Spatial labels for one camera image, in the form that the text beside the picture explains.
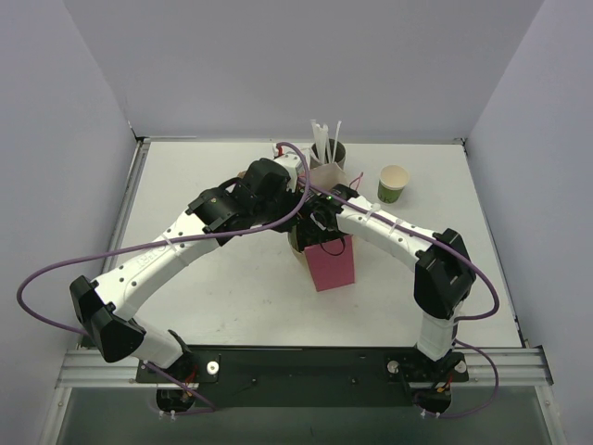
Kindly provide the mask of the brown paper takeout bag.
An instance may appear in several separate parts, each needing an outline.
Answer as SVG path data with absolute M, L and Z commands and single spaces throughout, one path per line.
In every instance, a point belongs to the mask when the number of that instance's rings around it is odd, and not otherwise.
M 347 177 L 336 163 L 313 167 L 311 184 L 330 191 L 333 186 L 347 184 Z M 355 283 L 355 241 L 351 235 L 313 239 L 301 248 L 297 228 L 288 234 L 288 243 L 300 268 L 310 275 L 317 292 L 349 286 Z

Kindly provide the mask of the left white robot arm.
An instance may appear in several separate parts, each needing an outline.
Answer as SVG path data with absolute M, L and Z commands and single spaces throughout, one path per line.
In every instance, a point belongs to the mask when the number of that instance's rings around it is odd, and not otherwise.
M 233 231 L 282 220 L 303 194 L 297 178 L 305 171 L 295 154 L 252 162 L 243 177 L 203 191 L 155 240 L 155 246 L 93 280 L 69 286 L 77 319 L 106 362 L 132 356 L 149 361 L 170 381 L 190 369 L 189 350 L 172 331 L 135 320 L 141 306 L 177 273 L 231 240 Z

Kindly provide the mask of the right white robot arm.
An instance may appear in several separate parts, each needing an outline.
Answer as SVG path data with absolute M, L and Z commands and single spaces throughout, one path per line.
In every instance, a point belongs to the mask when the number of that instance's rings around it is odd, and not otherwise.
M 329 194 L 310 192 L 303 211 L 317 229 L 356 236 L 413 272 L 413 298 L 423 312 L 416 349 L 434 362 L 443 359 L 452 349 L 455 319 L 476 279 L 463 261 L 469 255 L 461 235 L 401 220 L 342 184 Z

